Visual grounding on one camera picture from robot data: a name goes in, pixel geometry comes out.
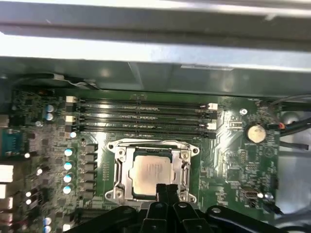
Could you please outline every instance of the motherboard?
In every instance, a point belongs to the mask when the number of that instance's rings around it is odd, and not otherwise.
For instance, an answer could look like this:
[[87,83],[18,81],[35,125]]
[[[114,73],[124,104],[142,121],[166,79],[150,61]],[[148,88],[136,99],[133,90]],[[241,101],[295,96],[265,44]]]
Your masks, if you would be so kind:
[[201,211],[274,218],[263,206],[276,198],[280,132],[264,99],[27,87],[0,120],[3,233],[139,209],[157,183]]

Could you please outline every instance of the green circuit board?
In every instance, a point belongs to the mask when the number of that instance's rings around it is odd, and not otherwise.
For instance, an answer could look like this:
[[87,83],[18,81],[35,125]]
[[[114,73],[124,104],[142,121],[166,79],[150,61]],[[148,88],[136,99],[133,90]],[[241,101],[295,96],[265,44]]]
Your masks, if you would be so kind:
[[[76,137],[71,137],[66,128],[66,117],[78,119],[82,114],[77,108],[69,110],[66,96],[76,97],[77,100],[130,100],[185,105],[216,103],[218,117],[214,121],[217,129],[213,130],[216,136],[215,139],[210,139],[192,134],[126,132],[127,125],[113,122],[114,127],[123,128],[125,131],[80,130],[76,131]],[[54,107],[53,120],[47,120],[48,105]],[[109,108],[118,111],[116,106]],[[155,121],[165,121],[165,119],[165,117],[155,118]],[[245,135],[245,130],[250,125],[266,126],[271,122],[272,118],[268,113],[265,100],[256,98],[110,90],[16,90],[13,93],[11,128],[34,133],[35,138],[29,138],[27,148],[30,151],[37,151],[39,155],[32,160],[32,172],[25,176],[24,189],[28,190],[40,185],[49,188],[51,196],[40,206],[40,216],[25,232],[42,232],[41,220],[47,216],[52,219],[53,232],[62,232],[63,224],[69,221],[68,216],[76,208],[110,210],[116,207],[115,203],[104,197],[105,193],[113,188],[115,177],[115,157],[107,149],[107,144],[123,138],[178,140],[199,147],[200,153],[191,158],[189,190],[196,196],[199,209],[205,211],[212,205],[222,205],[259,220],[271,220],[273,214],[267,213],[262,208],[264,199],[255,197],[255,201],[250,205],[245,197],[248,191],[245,187],[251,187],[252,190],[263,195],[269,194],[273,199],[276,198],[279,131],[267,129],[265,139],[260,143],[250,142]],[[176,128],[172,125],[164,125],[161,129],[171,130],[172,127],[174,130],[183,132],[192,130],[192,127]],[[85,189],[81,183],[83,169],[80,165],[84,160],[83,147],[91,144],[96,144],[98,147],[94,158],[97,163],[94,177],[96,185],[94,197],[85,198],[82,195]],[[64,151],[68,148],[73,151],[70,157],[64,155]],[[70,171],[64,169],[66,162],[72,162],[74,165]],[[42,164],[49,165],[49,172],[35,177],[36,169]],[[63,177],[69,172],[74,179],[70,182],[72,191],[66,195],[63,192],[66,185]]]

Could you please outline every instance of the screw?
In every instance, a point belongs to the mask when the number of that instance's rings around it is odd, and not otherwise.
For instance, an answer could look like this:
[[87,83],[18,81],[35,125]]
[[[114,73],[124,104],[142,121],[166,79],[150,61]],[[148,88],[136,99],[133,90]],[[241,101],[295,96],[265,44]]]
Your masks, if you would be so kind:
[[246,114],[247,114],[247,110],[246,110],[245,108],[241,108],[241,109],[240,109],[240,114],[241,114],[242,116],[246,115]]
[[121,191],[117,191],[118,198],[121,198],[123,196],[123,193]]
[[186,200],[185,194],[180,194],[180,195],[179,195],[179,199],[180,199],[180,200]]
[[188,153],[186,151],[181,152],[182,159],[188,159]]
[[212,211],[216,214],[219,214],[221,212],[219,208],[213,208]]
[[119,150],[119,155],[124,155],[125,151],[124,150]]
[[187,207],[187,204],[185,204],[185,203],[179,203],[178,204],[178,206],[180,207],[180,208],[186,208]]

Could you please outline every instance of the cpu socket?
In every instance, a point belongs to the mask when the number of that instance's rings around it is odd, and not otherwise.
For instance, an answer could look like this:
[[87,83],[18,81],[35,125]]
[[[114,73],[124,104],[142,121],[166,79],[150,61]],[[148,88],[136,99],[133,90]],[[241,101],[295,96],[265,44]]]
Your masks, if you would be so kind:
[[110,142],[115,154],[114,188],[105,193],[109,201],[140,206],[156,198],[156,184],[177,184],[181,201],[196,202],[189,193],[190,159],[198,147],[175,140],[125,138]]

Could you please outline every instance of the capacitor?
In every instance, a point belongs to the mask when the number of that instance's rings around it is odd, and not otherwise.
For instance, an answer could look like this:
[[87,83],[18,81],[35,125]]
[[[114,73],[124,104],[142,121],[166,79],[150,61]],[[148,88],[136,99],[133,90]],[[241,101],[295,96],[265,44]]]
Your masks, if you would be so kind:
[[70,192],[71,192],[70,186],[65,186],[65,187],[63,188],[63,193],[69,194]]
[[30,191],[26,192],[26,193],[25,193],[25,196],[29,198],[29,197],[31,197],[32,195],[36,194],[37,192],[38,192],[38,189],[37,189],[37,188],[33,188],[33,189],[31,189]]
[[73,154],[73,148],[67,148],[67,149],[64,151],[64,154],[65,154],[65,156],[67,156],[67,157],[72,156],[72,154]]
[[55,110],[55,108],[54,108],[53,105],[51,105],[51,104],[47,105],[46,111],[47,111],[48,113],[54,112],[54,110]]
[[72,177],[72,174],[67,174],[66,176],[64,176],[63,180],[64,182],[69,183],[72,180]]
[[29,199],[26,200],[26,204],[30,205],[31,203],[35,202],[38,199],[37,195],[33,195],[32,197],[29,197]]
[[54,119],[54,115],[53,115],[52,113],[47,113],[47,114],[45,115],[45,119],[46,119],[47,121],[51,121],[51,120]]
[[43,225],[48,226],[52,223],[52,219],[50,217],[46,217],[43,219]]
[[75,138],[76,136],[77,136],[77,133],[76,133],[76,132],[71,132],[71,133],[70,133],[70,137],[71,137],[71,138]]
[[52,231],[52,227],[50,227],[50,226],[45,226],[43,228],[43,233],[50,233],[51,231]]
[[64,169],[65,169],[65,170],[70,170],[70,169],[72,169],[72,163],[71,163],[71,162],[66,162],[66,163],[64,164]]

